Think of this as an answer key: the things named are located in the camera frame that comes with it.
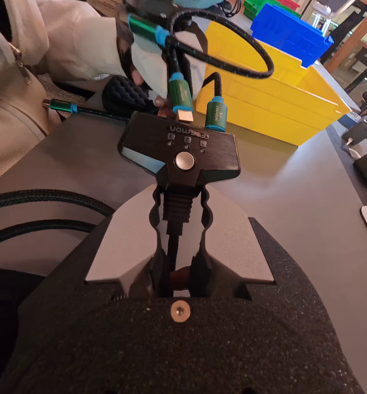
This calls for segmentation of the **green plastic bin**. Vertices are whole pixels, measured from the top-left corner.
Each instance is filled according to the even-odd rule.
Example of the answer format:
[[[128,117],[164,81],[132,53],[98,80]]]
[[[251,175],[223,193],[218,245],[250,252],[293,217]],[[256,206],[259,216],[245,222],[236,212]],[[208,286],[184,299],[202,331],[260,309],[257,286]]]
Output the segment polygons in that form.
[[[292,15],[301,18],[301,15],[296,11],[292,11],[287,7],[282,6],[277,0],[245,0],[244,1],[244,15],[250,20],[254,20],[259,14],[265,4],[270,4],[272,6],[277,6],[285,11],[291,13]]]

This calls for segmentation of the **black HDMI switch with cable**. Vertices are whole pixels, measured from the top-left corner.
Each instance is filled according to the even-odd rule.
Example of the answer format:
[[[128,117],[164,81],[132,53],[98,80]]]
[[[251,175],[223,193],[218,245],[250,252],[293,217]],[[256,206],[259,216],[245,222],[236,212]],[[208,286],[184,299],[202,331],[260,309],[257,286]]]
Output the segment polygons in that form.
[[[114,211],[87,196],[69,194],[63,190],[23,190],[0,194],[0,207],[55,200],[95,210],[110,222],[117,219],[118,224],[123,225],[123,235],[109,241],[110,246],[118,246],[118,241],[123,241],[123,246],[118,246],[117,255],[123,257],[124,246],[129,246],[128,242],[137,240],[139,244],[140,230],[146,230],[150,225],[151,235],[156,237],[160,194],[164,194],[163,220],[168,222],[168,253],[166,255],[161,246],[157,246],[155,256],[152,254],[151,257],[155,257],[158,264],[164,264],[166,280],[170,280],[170,272],[175,269],[178,237],[182,234],[183,224],[189,222],[193,199],[206,191],[205,185],[233,179],[240,174],[235,137],[220,130],[200,129],[135,111],[120,136],[117,151],[122,158],[153,175],[157,181],[157,186],[151,186],[150,208],[140,214],[140,208],[144,208],[145,203],[134,203],[134,213],[129,213],[128,224],[118,219],[118,210]],[[140,214],[145,224],[137,225],[135,235],[124,241],[124,235],[129,235],[129,225],[134,224],[135,214]],[[64,229],[91,233],[96,227],[94,224],[66,219],[33,221],[0,230],[0,243],[41,230]],[[0,303],[19,304],[43,279],[33,274],[0,269]],[[160,291],[165,291],[162,288],[164,285],[170,285],[166,281],[162,282],[162,279],[159,284]]]

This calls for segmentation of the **blue plastic bin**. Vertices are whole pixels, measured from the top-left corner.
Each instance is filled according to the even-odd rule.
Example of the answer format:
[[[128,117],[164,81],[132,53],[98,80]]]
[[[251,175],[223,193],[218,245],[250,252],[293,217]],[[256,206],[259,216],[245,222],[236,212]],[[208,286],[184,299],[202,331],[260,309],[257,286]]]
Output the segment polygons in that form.
[[[276,5],[266,3],[251,25],[252,37],[312,66],[333,44],[321,30]]]

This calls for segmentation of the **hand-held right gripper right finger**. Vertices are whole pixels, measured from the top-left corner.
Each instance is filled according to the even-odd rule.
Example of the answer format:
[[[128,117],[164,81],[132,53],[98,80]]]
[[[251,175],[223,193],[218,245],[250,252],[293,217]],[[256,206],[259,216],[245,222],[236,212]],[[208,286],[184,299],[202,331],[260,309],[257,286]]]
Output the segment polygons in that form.
[[[275,284],[275,278],[244,209],[207,185],[201,192],[199,251],[192,263],[199,284]]]

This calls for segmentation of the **person's right hand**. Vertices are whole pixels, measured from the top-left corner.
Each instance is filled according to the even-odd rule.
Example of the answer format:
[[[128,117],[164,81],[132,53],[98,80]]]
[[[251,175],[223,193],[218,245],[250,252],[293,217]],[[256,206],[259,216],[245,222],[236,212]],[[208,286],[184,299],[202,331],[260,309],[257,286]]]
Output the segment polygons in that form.
[[[190,266],[182,267],[170,273],[170,285],[173,291],[187,290],[190,277]]]

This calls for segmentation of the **person's cream zip jacket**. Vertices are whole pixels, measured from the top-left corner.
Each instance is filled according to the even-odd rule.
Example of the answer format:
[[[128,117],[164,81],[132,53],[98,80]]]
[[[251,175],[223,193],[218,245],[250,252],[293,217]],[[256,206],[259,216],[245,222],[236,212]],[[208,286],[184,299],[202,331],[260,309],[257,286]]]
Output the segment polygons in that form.
[[[42,105],[46,92],[26,66],[48,50],[46,27],[36,1],[3,1],[11,39],[0,31],[0,177],[60,123]]]

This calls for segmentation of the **black mesh pad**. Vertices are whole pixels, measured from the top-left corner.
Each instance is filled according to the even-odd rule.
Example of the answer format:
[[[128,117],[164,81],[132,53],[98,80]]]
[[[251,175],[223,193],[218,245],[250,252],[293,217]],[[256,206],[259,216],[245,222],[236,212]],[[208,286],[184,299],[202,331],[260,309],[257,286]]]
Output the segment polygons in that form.
[[[133,112],[157,115],[158,108],[147,90],[124,76],[113,76],[102,91],[104,109],[115,116],[130,118]]]

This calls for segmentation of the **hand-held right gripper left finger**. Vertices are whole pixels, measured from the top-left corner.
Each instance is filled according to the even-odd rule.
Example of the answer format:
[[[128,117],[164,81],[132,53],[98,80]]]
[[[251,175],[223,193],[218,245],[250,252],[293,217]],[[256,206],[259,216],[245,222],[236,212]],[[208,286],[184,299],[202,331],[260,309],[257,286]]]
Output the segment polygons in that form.
[[[93,263],[88,283],[131,285],[161,246],[160,193],[148,186],[122,204],[112,215]]]

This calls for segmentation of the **person's left forearm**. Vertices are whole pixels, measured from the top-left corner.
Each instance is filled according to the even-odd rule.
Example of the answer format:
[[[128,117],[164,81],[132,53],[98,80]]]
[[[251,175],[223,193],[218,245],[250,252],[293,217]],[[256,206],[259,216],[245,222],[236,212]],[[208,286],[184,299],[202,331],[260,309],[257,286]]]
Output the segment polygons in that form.
[[[117,23],[83,1],[37,1],[49,41],[42,65],[53,81],[127,76],[120,59]]]

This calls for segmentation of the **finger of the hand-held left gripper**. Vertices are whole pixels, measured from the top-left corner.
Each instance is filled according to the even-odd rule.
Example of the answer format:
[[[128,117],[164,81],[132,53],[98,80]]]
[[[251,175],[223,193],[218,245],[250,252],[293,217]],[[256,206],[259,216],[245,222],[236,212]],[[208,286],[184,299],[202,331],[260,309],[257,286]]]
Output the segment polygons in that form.
[[[194,48],[196,51],[208,53],[208,40],[201,29],[176,32],[175,37],[178,41]],[[180,71],[188,82],[192,100],[195,100],[204,82],[206,64],[179,50],[176,50],[176,55]]]
[[[131,46],[131,76],[136,85],[146,83],[154,96],[167,98],[167,65],[161,48],[148,40],[135,40]]]

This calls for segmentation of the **yellow plastic bin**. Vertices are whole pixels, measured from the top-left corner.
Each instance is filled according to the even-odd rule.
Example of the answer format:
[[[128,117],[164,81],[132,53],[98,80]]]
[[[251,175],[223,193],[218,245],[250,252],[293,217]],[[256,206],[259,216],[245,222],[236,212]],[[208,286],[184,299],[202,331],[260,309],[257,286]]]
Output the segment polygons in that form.
[[[233,65],[266,71],[260,55],[226,27],[210,22],[206,30],[210,55]],[[206,76],[219,72],[227,122],[300,146],[351,112],[318,67],[259,42],[274,62],[271,77],[257,80],[207,65]]]

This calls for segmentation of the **person's left hand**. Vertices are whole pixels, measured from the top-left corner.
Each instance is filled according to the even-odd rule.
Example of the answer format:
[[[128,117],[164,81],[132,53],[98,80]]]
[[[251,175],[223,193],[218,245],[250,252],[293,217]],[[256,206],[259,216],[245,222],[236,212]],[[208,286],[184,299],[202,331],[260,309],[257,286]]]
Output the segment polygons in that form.
[[[130,66],[130,74],[135,85],[141,86],[145,82],[133,64]],[[158,108],[157,115],[159,117],[164,117],[167,119],[176,118],[176,114],[173,112],[171,100],[169,97],[164,99],[161,96],[156,96],[154,104]]]

